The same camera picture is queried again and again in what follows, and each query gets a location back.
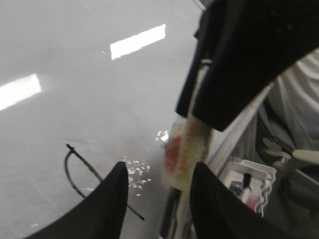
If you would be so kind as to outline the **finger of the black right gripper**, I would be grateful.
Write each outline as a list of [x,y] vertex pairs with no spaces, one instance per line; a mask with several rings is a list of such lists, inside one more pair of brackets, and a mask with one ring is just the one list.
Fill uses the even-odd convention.
[[207,58],[211,60],[214,52],[214,37],[211,35],[210,29],[199,27],[195,37],[197,45],[193,60],[175,108],[175,112],[181,117],[187,117],[201,60]]
[[219,131],[319,46],[316,0],[216,0],[204,14],[213,37],[212,65],[192,113]]

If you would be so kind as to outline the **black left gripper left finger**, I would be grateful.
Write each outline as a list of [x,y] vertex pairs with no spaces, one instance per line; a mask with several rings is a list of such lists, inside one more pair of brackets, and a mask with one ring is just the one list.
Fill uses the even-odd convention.
[[128,171],[115,164],[106,178],[65,215],[27,239],[118,239],[127,211]]

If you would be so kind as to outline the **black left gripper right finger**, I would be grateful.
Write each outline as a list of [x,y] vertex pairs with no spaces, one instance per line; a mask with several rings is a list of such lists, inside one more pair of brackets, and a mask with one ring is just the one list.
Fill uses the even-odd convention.
[[292,222],[305,210],[283,193],[271,196],[264,218],[254,213],[213,174],[205,163],[197,163],[190,190],[190,207],[199,239],[317,239],[319,224],[292,231]]

